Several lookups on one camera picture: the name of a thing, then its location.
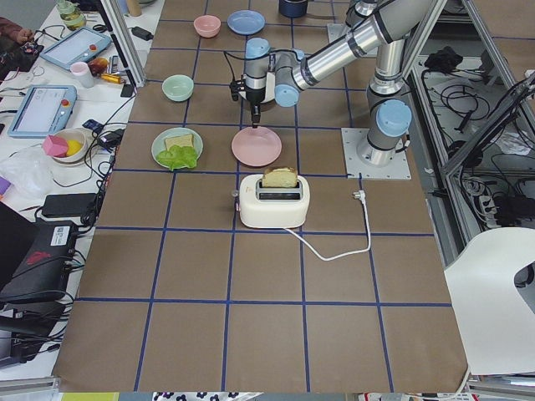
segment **plastic bag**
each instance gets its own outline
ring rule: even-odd
[[[54,184],[48,162],[41,147],[22,149],[0,161],[0,175],[10,181],[21,195],[42,198]]]

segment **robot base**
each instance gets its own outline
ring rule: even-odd
[[[340,32],[344,29],[345,24],[343,23],[328,23],[327,24],[327,35],[329,36],[329,43],[332,43],[340,37]],[[366,57],[377,57],[377,48],[374,48],[369,53],[363,56]]]
[[[368,134],[369,129],[342,128],[342,141],[344,143],[345,169],[350,178],[371,180],[410,180],[409,164],[405,152],[394,154],[392,161],[384,167],[375,167],[364,163],[357,155],[357,145]]]

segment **red logo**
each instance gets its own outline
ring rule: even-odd
[[[48,259],[49,257],[52,257],[52,255],[47,252],[35,251],[32,255],[29,256],[28,259],[26,259],[26,264],[28,266],[32,266],[35,263],[42,261],[43,259]]]

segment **lettuce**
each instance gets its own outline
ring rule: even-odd
[[[191,146],[173,145],[156,155],[156,160],[171,171],[182,167],[192,169],[197,166],[197,152]]]

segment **blue plate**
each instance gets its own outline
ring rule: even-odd
[[[262,31],[266,19],[261,13],[252,10],[240,10],[232,13],[227,20],[228,27],[239,35],[253,35]]]

